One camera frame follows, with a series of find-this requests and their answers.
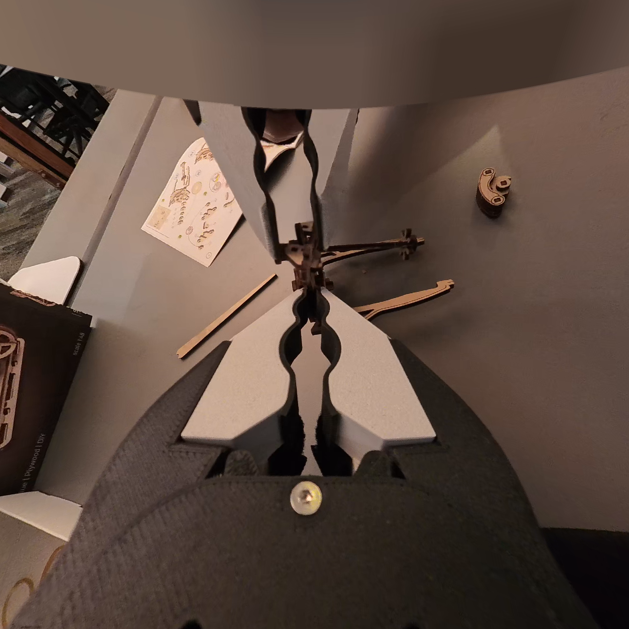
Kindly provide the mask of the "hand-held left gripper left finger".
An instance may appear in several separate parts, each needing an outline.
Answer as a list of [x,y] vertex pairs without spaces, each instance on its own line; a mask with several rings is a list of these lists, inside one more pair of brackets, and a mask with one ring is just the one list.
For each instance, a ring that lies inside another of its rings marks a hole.
[[181,433],[185,442],[304,448],[293,362],[307,305],[296,291],[231,339]]

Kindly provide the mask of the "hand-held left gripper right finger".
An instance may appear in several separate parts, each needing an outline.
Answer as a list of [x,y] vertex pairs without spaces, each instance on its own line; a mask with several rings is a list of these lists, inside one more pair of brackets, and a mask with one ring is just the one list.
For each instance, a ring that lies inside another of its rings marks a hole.
[[326,440],[340,448],[431,443],[436,433],[387,334],[329,290],[317,300]]

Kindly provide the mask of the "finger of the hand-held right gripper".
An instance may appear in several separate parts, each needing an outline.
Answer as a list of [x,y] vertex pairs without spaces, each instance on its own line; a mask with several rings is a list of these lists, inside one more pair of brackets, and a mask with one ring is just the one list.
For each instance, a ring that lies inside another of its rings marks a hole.
[[321,207],[321,244],[331,247],[347,206],[347,181],[358,108],[314,109],[310,138],[318,156],[316,192]]
[[267,110],[199,101],[199,128],[248,224],[276,263],[282,262],[277,217],[265,176],[262,135]]

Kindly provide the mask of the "wooden truss arm with gear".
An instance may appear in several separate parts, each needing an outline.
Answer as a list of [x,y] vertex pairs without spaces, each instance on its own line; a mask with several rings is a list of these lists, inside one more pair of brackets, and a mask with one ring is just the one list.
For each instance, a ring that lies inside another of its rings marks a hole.
[[389,250],[397,251],[403,260],[408,260],[424,244],[424,238],[417,237],[411,228],[406,228],[402,231],[401,238],[370,243],[331,245],[321,254],[321,266],[326,267],[344,259]]

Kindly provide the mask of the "wooden gear assembly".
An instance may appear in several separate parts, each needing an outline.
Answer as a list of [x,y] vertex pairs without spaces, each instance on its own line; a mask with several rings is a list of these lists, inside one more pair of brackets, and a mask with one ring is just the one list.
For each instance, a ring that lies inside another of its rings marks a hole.
[[299,232],[294,240],[283,243],[280,249],[280,260],[290,263],[294,269],[293,290],[303,290],[305,292],[306,312],[308,319],[313,324],[311,334],[321,334],[321,319],[317,313],[317,298],[321,289],[330,285],[323,268],[334,257],[334,253],[321,251],[311,230]]

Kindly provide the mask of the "black model kit box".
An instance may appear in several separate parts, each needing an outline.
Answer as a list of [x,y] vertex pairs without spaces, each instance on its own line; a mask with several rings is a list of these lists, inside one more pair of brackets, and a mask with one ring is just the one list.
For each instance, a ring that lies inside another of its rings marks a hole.
[[90,314],[1,284],[1,495],[33,491],[91,332]]

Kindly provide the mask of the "printed assembly instruction sheet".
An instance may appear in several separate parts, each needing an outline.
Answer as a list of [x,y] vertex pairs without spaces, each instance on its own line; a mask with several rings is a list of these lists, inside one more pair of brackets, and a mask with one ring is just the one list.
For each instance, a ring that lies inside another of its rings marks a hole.
[[203,137],[181,155],[142,231],[208,268],[242,212]]

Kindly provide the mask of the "flat wooden stick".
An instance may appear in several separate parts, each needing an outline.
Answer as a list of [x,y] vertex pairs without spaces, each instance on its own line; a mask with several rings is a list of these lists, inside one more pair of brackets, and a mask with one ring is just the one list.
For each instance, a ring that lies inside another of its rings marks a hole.
[[194,335],[184,345],[176,351],[176,357],[180,360],[186,358],[197,346],[204,342],[209,336],[214,334],[216,330],[222,327],[229,319],[237,314],[245,305],[247,305],[257,294],[262,292],[266,287],[278,279],[277,274],[273,274],[264,279],[259,285],[254,287],[249,293],[244,295],[240,300],[234,303],[216,319],[205,326],[200,332]]

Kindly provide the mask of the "curved stacked wooden block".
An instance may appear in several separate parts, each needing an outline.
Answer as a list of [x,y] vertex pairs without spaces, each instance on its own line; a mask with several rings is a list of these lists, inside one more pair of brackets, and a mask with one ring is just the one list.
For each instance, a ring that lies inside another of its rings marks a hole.
[[477,184],[476,203],[486,217],[501,216],[511,184],[511,176],[498,176],[494,168],[483,169]]

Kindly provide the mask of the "black metal railing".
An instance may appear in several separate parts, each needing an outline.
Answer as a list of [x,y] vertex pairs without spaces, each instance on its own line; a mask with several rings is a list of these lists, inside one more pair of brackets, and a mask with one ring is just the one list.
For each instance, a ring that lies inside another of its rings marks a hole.
[[109,107],[93,85],[1,65],[1,116],[75,166]]

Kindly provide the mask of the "brown wooden beam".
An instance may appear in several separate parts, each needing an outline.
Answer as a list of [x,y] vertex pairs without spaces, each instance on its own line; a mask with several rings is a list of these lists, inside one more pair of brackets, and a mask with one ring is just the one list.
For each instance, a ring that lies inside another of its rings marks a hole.
[[1,152],[61,191],[74,171],[52,147],[1,111]]

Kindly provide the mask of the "white cardboard flap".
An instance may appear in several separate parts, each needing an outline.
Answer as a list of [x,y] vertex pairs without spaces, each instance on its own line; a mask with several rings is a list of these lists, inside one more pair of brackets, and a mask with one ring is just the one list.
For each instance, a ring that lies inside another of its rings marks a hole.
[[20,269],[8,280],[8,286],[47,302],[66,305],[82,270],[80,258],[59,258]]

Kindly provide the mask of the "white cardboard box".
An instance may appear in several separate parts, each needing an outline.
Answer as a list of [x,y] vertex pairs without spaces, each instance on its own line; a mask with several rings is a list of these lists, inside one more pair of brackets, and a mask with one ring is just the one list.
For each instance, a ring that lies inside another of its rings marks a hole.
[[20,577],[41,574],[53,550],[67,544],[82,510],[38,491],[1,497],[1,594]]

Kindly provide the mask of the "pile of rubber bands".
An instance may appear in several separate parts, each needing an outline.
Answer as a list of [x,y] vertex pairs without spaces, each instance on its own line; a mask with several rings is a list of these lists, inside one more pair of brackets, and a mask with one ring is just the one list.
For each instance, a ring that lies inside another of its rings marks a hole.
[[53,550],[44,564],[41,574],[37,578],[33,576],[20,577],[10,587],[8,587],[6,593],[1,594],[2,628],[10,627],[12,620],[21,607],[41,585],[43,579],[50,573],[51,568],[64,547],[65,545],[61,545]]

